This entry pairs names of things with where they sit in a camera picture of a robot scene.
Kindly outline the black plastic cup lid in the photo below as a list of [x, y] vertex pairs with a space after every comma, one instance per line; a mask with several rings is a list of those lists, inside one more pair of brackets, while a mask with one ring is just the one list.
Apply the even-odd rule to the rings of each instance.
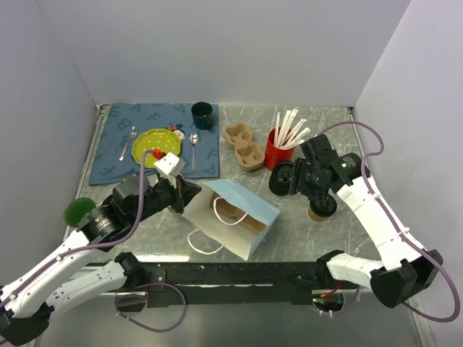
[[328, 196], [325, 200], [311, 200], [310, 211], [313, 215], [319, 218], [329, 218], [337, 210], [337, 202], [332, 196]]

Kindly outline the brown paper cup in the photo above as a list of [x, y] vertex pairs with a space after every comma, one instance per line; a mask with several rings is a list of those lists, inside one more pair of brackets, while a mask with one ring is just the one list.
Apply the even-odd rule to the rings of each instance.
[[313, 209], [311, 207], [309, 207], [307, 214], [311, 220], [318, 223], [332, 216], [331, 211]]

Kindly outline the light blue paper bag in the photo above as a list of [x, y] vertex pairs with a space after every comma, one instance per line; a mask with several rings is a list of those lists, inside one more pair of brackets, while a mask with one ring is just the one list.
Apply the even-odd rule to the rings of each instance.
[[182, 216], [222, 248], [248, 261], [280, 209], [231, 179], [205, 181]]

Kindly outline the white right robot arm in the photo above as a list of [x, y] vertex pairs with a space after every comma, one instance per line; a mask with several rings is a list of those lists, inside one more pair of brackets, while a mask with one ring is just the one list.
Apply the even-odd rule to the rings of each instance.
[[388, 308], [426, 289], [443, 258], [436, 250], [426, 250], [397, 218], [361, 157], [338, 155], [324, 134], [303, 142], [301, 149], [304, 156], [294, 164], [289, 194], [308, 198], [308, 215], [315, 222], [331, 217], [341, 200], [380, 255], [375, 261], [341, 250], [329, 252], [318, 259], [317, 282], [324, 288], [333, 288], [339, 281], [364, 286]]

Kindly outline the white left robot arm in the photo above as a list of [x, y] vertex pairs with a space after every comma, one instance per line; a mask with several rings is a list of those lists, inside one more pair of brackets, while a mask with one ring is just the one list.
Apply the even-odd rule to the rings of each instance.
[[27, 274], [1, 287], [1, 336], [22, 346], [35, 340], [49, 322], [99, 294], [117, 289], [134, 291], [145, 281], [144, 267], [131, 252], [122, 252], [96, 271], [72, 276], [96, 257], [126, 241], [138, 224], [170, 207], [177, 213], [201, 188], [177, 176], [174, 182], [130, 176], [116, 185], [100, 204], [85, 212], [57, 249]]

